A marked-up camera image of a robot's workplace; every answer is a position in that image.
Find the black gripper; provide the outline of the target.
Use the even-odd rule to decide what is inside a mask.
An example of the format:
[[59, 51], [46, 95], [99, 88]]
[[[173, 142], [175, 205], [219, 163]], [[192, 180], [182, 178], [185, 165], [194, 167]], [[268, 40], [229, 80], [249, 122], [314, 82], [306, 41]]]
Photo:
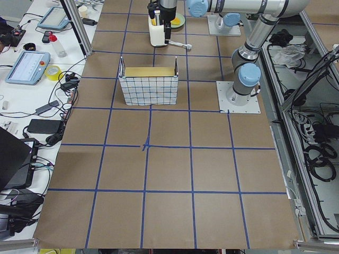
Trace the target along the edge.
[[171, 23], [176, 17], [176, 0], [159, 0], [159, 9], [165, 23], [165, 44], [171, 39]]

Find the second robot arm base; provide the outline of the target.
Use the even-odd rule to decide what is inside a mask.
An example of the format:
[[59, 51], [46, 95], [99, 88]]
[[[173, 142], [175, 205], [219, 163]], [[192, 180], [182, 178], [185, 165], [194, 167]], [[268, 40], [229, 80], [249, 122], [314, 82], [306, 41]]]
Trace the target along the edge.
[[239, 37], [240, 14], [226, 13], [225, 15], [208, 15], [209, 34], [215, 36]]

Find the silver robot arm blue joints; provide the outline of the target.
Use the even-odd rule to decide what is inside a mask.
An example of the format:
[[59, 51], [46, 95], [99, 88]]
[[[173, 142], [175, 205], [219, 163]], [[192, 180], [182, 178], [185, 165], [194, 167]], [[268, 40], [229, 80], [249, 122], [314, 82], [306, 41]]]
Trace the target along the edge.
[[234, 84], [231, 94], [240, 98], [250, 97], [257, 85], [261, 70], [255, 64], [261, 47], [282, 17], [299, 14], [308, 1], [187, 1], [186, 7], [192, 17], [202, 17], [213, 11], [217, 14], [257, 14], [258, 19], [243, 46], [236, 49], [229, 61], [233, 66]]

